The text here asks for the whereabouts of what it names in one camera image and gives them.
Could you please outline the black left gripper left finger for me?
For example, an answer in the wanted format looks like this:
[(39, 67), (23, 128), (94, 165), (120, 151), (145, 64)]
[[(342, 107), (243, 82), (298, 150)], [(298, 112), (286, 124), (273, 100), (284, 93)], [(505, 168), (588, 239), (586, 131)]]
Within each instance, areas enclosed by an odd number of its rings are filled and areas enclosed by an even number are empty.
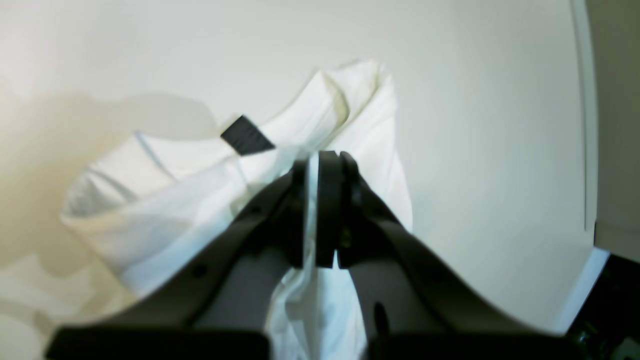
[(269, 360), (272, 293), (304, 262), (306, 172), (307, 161), (295, 161), (160, 289), (107, 319), (63, 326), (45, 357)]

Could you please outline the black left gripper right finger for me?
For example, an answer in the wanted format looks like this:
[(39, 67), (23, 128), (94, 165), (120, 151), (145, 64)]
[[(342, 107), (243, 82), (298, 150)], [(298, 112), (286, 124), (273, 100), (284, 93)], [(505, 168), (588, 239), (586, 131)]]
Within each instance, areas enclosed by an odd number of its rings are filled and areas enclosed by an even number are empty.
[(347, 152), (318, 153), (318, 267), (348, 271), (365, 360), (583, 360), (491, 305), (400, 223)]

